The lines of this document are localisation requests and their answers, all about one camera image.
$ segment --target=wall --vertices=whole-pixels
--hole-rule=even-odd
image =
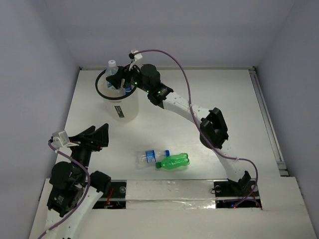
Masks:
[[[0,232],[28,238],[78,66],[42,0],[0,1]]]
[[[46,0],[80,66],[166,50],[184,66],[253,66],[294,0]],[[144,62],[171,66],[159,53]]]
[[[297,0],[258,65],[270,117],[319,236],[319,1]]]

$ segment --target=bottle cap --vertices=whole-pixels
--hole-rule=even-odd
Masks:
[[[156,168],[161,168],[160,162],[157,162],[157,163],[155,164],[155,166],[156,166]]]
[[[109,60],[109,67],[116,67],[116,61],[115,60]]]

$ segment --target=green bottle cap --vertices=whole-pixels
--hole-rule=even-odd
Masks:
[[[157,163],[155,164],[155,166],[156,166],[156,168],[161,168],[161,163],[160,163],[160,162],[157,162]]]

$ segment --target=green plastic bottle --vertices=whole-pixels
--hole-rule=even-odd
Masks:
[[[180,166],[189,165],[189,159],[187,153],[181,153],[179,155],[168,156],[161,162],[156,163],[156,168],[174,169]]]

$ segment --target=white table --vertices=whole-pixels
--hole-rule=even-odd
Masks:
[[[142,180],[154,179],[226,178],[217,157],[200,143],[196,127],[175,113],[152,105],[146,93],[138,92],[140,112],[132,122],[122,124],[110,118],[103,100],[95,92],[94,82],[99,73],[80,71],[65,127],[72,136],[91,125],[99,127],[106,122],[110,125],[109,147],[92,153],[90,173],[99,170],[113,180],[129,180],[128,185],[144,185]],[[167,86],[187,97],[186,84],[179,70],[160,73]],[[249,72],[187,70],[186,73],[193,102],[207,109],[220,108],[234,151],[256,163],[263,210],[168,210],[165,207],[150,209],[146,205],[126,210],[92,210],[80,238],[316,238],[295,178],[280,177]],[[190,165],[186,170],[173,172],[153,167],[138,169],[136,152],[152,148],[187,152]],[[61,160],[64,159],[58,156],[57,162]],[[244,167],[255,176],[249,164]],[[44,230],[50,188],[46,181],[32,239]]]

